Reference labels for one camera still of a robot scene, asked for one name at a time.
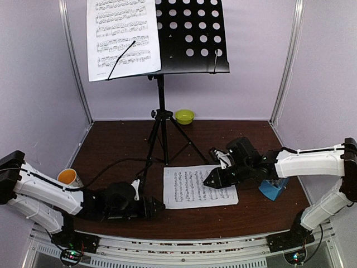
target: printed musical notes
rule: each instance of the printed musical notes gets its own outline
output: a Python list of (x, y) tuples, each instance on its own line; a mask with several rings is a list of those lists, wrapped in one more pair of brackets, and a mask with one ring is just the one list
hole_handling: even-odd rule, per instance
[(89, 81), (158, 71), (161, 68), (155, 0), (87, 0)]
[(234, 186), (213, 189), (203, 185), (217, 166), (165, 167), (163, 199), (167, 209), (215, 207), (238, 204)]

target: sheet music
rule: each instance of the sheet music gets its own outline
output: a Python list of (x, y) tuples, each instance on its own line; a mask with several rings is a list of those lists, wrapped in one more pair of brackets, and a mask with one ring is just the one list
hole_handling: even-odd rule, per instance
[(203, 185), (212, 169), (220, 165), (164, 167), (163, 202), (167, 209), (216, 207), (238, 204), (235, 186), (213, 189)]
[(87, 0), (89, 81), (161, 69), (155, 0)]

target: brown wooden table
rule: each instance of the brown wooden table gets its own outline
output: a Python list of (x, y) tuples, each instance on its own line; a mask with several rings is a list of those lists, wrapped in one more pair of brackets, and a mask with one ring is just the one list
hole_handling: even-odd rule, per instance
[[(124, 157), (145, 158), (147, 138), (153, 121), (96, 122), (88, 134), (73, 168), (83, 183), (88, 182), (102, 168)], [(184, 130), (208, 157), (208, 149), (225, 149), (225, 145), (239, 137), (248, 137), (252, 144), (265, 152), (280, 148), (268, 122), (252, 121), (195, 121)], [(169, 153), (174, 155), (185, 144), (173, 126), (168, 123)], [(157, 142), (154, 156), (162, 158)], [(169, 166), (201, 165), (202, 160), (192, 148), (186, 149)], [(140, 162), (124, 162), (108, 170), (92, 189), (108, 186), (111, 182), (132, 181), (135, 173), (144, 167)], [(162, 201), (163, 164), (154, 164), (148, 173), (146, 196)], [(165, 210), (152, 219), (132, 219), (124, 222), (95, 223), (77, 219), (81, 231), (135, 238), (204, 239), (237, 237), (289, 229), (299, 211), (308, 201), (297, 178), (275, 201), (267, 199), (253, 180), (238, 185), (238, 205), (225, 207)]]

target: bowl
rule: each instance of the bowl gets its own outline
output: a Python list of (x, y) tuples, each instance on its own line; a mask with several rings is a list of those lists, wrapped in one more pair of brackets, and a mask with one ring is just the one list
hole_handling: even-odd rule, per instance
[(189, 125), (195, 118), (195, 113), (190, 110), (179, 110), (175, 113), (177, 123)]

